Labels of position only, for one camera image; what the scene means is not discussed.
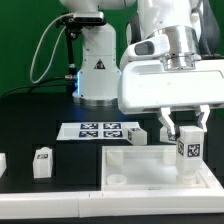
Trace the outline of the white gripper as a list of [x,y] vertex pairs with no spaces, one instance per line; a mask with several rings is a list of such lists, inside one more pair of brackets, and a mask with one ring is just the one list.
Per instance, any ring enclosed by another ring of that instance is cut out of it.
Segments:
[[224,106],[224,59],[198,59],[192,70],[167,70],[161,58],[171,49],[163,34],[127,47],[121,60],[118,107],[124,114],[155,113],[169,138],[179,136],[171,110],[195,107],[197,124],[207,132],[210,107]]

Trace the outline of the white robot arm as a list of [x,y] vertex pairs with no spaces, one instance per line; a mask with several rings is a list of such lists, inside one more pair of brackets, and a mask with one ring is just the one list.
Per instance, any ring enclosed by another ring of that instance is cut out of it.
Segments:
[[104,9],[121,0],[59,0],[84,32],[84,59],[73,99],[88,105],[118,102],[124,114],[156,113],[175,134],[172,111],[194,110],[206,128],[211,108],[224,106],[224,59],[216,59],[219,27],[208,0],[128,0],[137,12],[128,22],[120,64],[115,31]]

